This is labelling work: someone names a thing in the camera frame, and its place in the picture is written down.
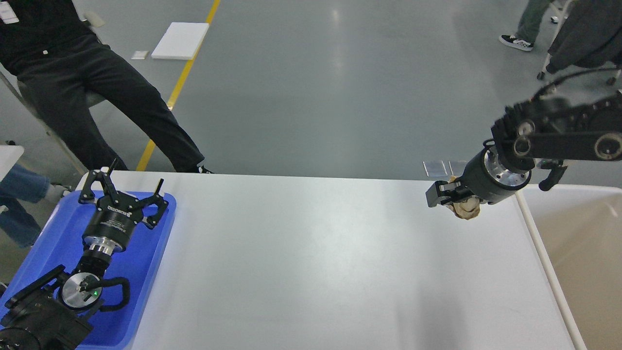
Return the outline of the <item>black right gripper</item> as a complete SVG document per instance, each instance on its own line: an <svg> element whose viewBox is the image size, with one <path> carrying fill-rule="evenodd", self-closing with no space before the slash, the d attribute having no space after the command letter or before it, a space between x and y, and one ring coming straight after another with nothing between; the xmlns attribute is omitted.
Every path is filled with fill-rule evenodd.
<svg viewBox="0 0 622 350"><path fill-rule="evenodd" d="M496 148L485 148L467 163L458 181L434 182L426 191L427 206L459 202L465 196L465 187L481 201L496 204L524 188L531 176L531 171L510 171L502 165Z"/></svg>

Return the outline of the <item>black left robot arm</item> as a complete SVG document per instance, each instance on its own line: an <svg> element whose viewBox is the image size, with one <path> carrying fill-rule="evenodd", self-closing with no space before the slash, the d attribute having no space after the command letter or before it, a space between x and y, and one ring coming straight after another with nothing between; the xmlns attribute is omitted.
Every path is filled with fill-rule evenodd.
<svg viewBox="0 0 622 350"><path fill-rule="evenodd" d="M59 203L1 299L3 350L121 350L136 334L173 225L175 199L122 192L87 173Z"/></svg>

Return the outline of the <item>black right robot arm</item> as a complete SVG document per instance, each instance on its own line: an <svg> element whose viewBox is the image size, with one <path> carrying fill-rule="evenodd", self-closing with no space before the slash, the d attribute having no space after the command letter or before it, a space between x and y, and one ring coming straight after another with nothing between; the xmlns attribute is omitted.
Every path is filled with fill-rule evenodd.
<svg viewBox="0 0 622 350"><path fill-rule="evenodd" d="M621 160L621 92L573 106L553 90L577 73L556 78L524 102L507 106L491 126L491 139L455 181L436 181L427 205L448 206L475 199L496 204L523 189L535 168L549 170L542 191L555 186L568 161Z"/></svg>

